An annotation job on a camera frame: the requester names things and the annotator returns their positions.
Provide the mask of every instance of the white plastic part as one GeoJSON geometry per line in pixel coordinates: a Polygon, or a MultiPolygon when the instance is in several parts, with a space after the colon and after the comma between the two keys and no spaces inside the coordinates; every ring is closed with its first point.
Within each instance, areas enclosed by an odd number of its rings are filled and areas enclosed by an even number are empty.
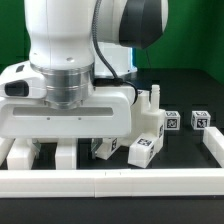
{"type": "Polygon", "coordinates": [[[107,170],[95,178],[95,197],[130,197],[132,179],[130,170],[107,170]]]}
{"type": "Polygon", "coordinates": [[[169,6],[168,6],[168,0],[161,0],[161,2],[162,2],[162,28],[164,31],[168,21],[169,6]]]}
{"type": "Polygon", "coordinates": [[[153,159],[157,151],[155,144],[158,138],[153,135],[140,135],[130,146],[128,154],[128,163],[141,168],[146,168],[153,159]]]}
{"type": "Polygon", "coordinates": [[[9,151],[12,147],[14,139],[4,139],[0,138],[0,166],[4,162],[5,158],[9,154],[9,151]]]}
{"type": "Polygon", "coordinates": [[[143,133],[157,137],[161,143],[160,140],[163,140],[164,136],[165,110],[154,109],[154,112],[151,112],[150,108],[149,92],[140,90],[138,100],[131,108],[132,131],[128,138],[123,139],[122,145],[130,146],[143,133]]]}
{"type": "Polygon", "coordinates": [[[57,170],[74,170],[77,168],[77,140],[59,139],[55,163],[57,170]]]}
{"type": "Polygon", "coordinates": [[[78,112],[50,109],[38,100],[0,98],[0,135],[11,138],[124,137],[131,131],[130,106],[134,96],[134,89],[128,86],[97,88],[78,112]]]}
{"type": "Polygon", "coordinates": [[[160,101],[160,87],[159,85],[152,85],[150,112],[159,111],[159,101],[160,101]]]}
{"type": "MultiPolygon", "coordinates": [[[[121,47],[110,43],[99,43],[99,47],[103,56],[113,66],[118,76],[125,75],[131,72],[136,72],[137,68],[133,66],[132,49],[121,47]]],[[[95,52],[95,74],[98,76],[111,76],[111,72],[102,63],[95,52]]]]}
{"type": "Polygon", "coordinates": [[[216,127],[206,127],[203,142],[220,166],[224,168],[224,136],[222,133],[216,127]]]}
{"type": "Polygon", "coordinates": [[[91,65],[95,4],[96,0],[25,0],[31,63],[56,70],[91,65]]]}
{"type": "Polygon", "coordinates": [[[197,195],[224,195],[224,170],[34,170],[0,175],[0,198],[197,195]]]}
{"type": "Polygon", "coordinates": [[[120,139],[117,138],[104,138],[103,143],[97,149],[96,157],[107,160],[113,155],[116,150],[121,146],[120,139]]]}
{"type": "Polygon", "coordinates": [[[29,95],[26,98],[43,99],[47,95],[45,78],[42,74],[34,72],[30,62],[23,62],[7,67],[1,74],[0,96],[9,97],[5,93],[5,85],[15,81],[25,81],[29,86],[29,95]],[[16,72],[17,68],[24,66],[23,71],[16,72]]]}
{"type": "Polygon", "coordinates": [[[26,139],[16,139],[7,156],[9,170],[30,170],[35,158],[35,152],[27,144],[26,139]]]}

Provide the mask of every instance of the cable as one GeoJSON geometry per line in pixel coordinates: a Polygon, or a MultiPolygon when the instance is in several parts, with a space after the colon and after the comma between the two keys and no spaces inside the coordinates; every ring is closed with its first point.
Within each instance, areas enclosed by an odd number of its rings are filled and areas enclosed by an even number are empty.
{"type": "Polygon", "coordinates": [[[100,5],[102,3],[102,0],[97,0],[95,9],[94,9],[94,15],[93,15],[93,22],[92,22],[92,36],[93,36],[93,45],[96,50],[97,55],[99,56],[100,60],[104,63],[104,65],[109,69],[109,71],[112,73],[114,79],[108,79],[108,78],[98,78],[94,80],[95,86],[121,86],[121,85],[129,85],[135,90],[135,99],[134,103],[138,99],[138,89],[135,85],[133,85],[131,82],[124,81],[122,78],[119,78],[116,71],[112,68],[112,66],[109,64],[109,62],[106,60],[106,58],[103,56],[97,40],[97,31],[98,31],[98,19],[99,19],[99,11],[100,11],[100,5]]]}
{"type": "Polygon", "coordinates": [[[98,19],[99,19],[99,11],[100,11],[100,5],[102,0],[97,0],[96,6],[94,9],[94,15],[93,15],[93,23],[92,23],[92,35],[93,35],[93,45],[95,47],[96,53],[101,59],[101,61],[104,63],[104,65],[110,70],[114,78],[118,78],[117,73],[112,68],[112,66],[108,63],[106,58],[103,56],[102,52],[100,51],[98,41],[97,41],[97,31],[98,31],[98,19]]]}

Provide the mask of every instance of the black platform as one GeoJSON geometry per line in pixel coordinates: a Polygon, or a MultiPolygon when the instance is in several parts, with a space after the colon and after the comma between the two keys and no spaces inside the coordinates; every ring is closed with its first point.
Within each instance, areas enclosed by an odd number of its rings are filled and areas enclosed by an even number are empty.
{"type": "MultiPolygon", "coordinates": [[[[193,131],[192,110],[206,110],[211,126],[224,133],[224,86],[199,70],[140,70],[125,77],[139,89],[161,88],[161,108],[179,111],[180,131],[165,131],[164,147],[147,167],[217,168],[213,156],[202,143],[203,131],[193,131]]],[[[82,141],[79,169],[137,167],[127,164],[128,150],[120,148],[108,161],[91,160],[89,145],[82,141]]],[[[55,146],[45,145],[33,169],[54,169],[55,146]]],[[[223,223],[224,198],[143,197],[0,199],[0,223],[223,223]]]]}

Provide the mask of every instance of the green background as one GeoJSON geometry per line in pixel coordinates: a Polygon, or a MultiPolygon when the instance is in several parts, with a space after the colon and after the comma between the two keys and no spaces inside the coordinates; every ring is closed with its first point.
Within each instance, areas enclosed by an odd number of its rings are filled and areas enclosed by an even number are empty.
{"type": "MultiPolygon", "coordinates": [[[[168,1],[166,31],[147,50],[135,51],[137,67],[201,69],[224,83],[224,0],[168,1]]],[[[1,72],[28,59],[23,0],[0,0],[0,32],[1,72]]]]}
{"type": "Polygon", "coordinates": [[[136,50],[136,66],[201,69],[224,83],[224,1],[168,1],[165,33],[147,49],[148,57],[136,50]]]}

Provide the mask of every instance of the white block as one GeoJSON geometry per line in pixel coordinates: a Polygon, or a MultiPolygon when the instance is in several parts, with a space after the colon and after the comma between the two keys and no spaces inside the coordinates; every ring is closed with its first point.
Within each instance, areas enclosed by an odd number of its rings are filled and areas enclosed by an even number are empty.
{"type": "Polygon", "coordinates": [[[31,149],[26,139],[16,139],[7,156],[9,170],[30,170],[35,158],[35,152],[31,149]]]}
{"type": "Polygon", "coordinates": [[[153,169],[141,172],[132,170],[132,196],[222,195],[223,171],[223,169],[153,169]]]}
{"type": "Polygon", "coordinates": [[[94,170],[1,171],[0,198],[94,197],[95,178],[102,176],[94,170]]]}
{"type": "Polygon", "coordinates": [[[145,111],[142,116],[144,128],[141,133],[150,133],[158,138],[163,134],[165,111],[158,110],[157,112],[145,111]]]}
{"type": "Polygon", "coordinates": [[[120,146],[121,143],[119,139],[104,138],[103,143],[97,149],[96,157],[107,160],[120,146]]]}
{"type": "Polygon", "coordinates": [[[108,170],[105,176],[95,178],[95,197],[128,197],[132,195],[129,170],[108,170]]]}
{"type": "Polygon", "coordinates": [[[204,130],[210,126],[211,116],[207,111],[192,111],[191,125],[194,130],[204,130]]]}
{"type": "Polygon", "coordinates": [[[12,147],[14,139],[4,139],[0,138],[0,166],[4,162],[5,158],[9,154],[9,151],[12,147]]]}
{"type": "Polygon", "coordinates": [[[77,168],[77,140],[59,139],[55,163],[57,170],[71,170],[77,168]]]}
{"type": "Polygon", "coordinates": [[[180,114],[177,111],[166,111],[165,130],[180,130],[180,114]]]}
{"type": "Polygon", "coordinates": [[[128,163],[146,168],[156,154],[157,140],[158,138],[153,135],[140,135],[129,148],[128,163]]]}
{"type": "Polygon", "coordinates": [[[220,166],[224,168],[224,136],[222,133],[216,127],[206,127],[203,142],[220,166]]]}
{"type": "Polygon", "coordinates": [[[163,147],[163,141],[164,141],[164,126],[161,126],[161,134],[158,140],[155,142],[155,152],[158,153],[163,147]]]}

